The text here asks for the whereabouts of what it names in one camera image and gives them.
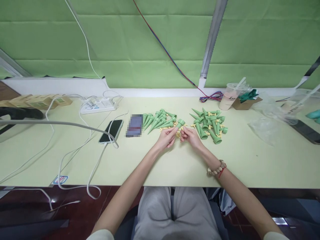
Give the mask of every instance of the white power strip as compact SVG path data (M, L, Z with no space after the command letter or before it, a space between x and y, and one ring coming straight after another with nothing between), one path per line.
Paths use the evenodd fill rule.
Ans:
M108 112L114 111L118 108L118 102L113 102L110 98L102 98L94 103L87 103L82 107L81 114L98 113L98 112Z

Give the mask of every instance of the light green table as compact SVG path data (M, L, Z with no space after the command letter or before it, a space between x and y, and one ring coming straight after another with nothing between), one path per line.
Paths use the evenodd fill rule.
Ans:
M79 104L53 110L52 120L73 121L80 123L77 111ZM118 137L119 149L108 145L101 163L91 181L93 185L121 185L133 169L138 165L147 151L159 137L159 130L142 137L126 138L125 132L131 114L155 113L161 108L175 113L178 118L190 125L193 118L189 115L191 108L201 110L218 110L218 103L207 101L200 103L198 98L124 98L119 108L111 113L84 115L88 124L97 127L110 114L99 129L104 130L114 117L126 113L124 125ZM248 123L262 115L254 110L237 111L233 108L222 112L226 116L225 125L229 128L222 136L222 143L215 145L211 138L203 140L204 145L219 159L223 159L228 168L248 187L259 188L320 188L320 146L308 142L303 136L288 125L283 125L276 138L276 147L269 146L258 138L249 128ZM320 125L312 126L320 132ZM15 186L48 186L57 175L60 158L68 151L83 143L89 134L88 130L69 126L55 126L57 135L51 149L35 164L3 185ZM49 126L32 126L30 129L6 140L7 149L0 144L1 157L0 177L12 171L19 164L10 159L26 160L22 152L32 156L45 145L50 133ZM90 173L98 160L103 145L98 143L100 133L86 144L71 159L62 175L69 176L65 184L86 185ZM147 186L201 186L216 187L219 184L206 175L207 166L192 151L188 143L181 144L176 139L173 147L159 157L146 179Z

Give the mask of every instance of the person's right hand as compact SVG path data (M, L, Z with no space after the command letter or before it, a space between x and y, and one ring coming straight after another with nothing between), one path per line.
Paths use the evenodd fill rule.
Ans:
M200 149L201 147L203 147L197 130L183 127L183 130L180 131L180 134L180 142L184 142L185 140L187 140L195 149Z

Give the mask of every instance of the hand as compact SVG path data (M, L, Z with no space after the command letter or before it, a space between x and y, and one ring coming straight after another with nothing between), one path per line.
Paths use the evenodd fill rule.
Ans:
M177 131L178 128L163 129L154 147L158 148L160 151L171 147L174 144Z
M200 149L204 146L195 129L183 127L183 130L180 131L180 134L180 142L187 140L194 149Z

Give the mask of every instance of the person's lap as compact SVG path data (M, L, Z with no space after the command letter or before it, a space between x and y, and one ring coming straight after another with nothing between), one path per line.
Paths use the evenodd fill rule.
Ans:
M170 187L144 188L134 239L221 239L202 188L175 188L175 221L170 196Z

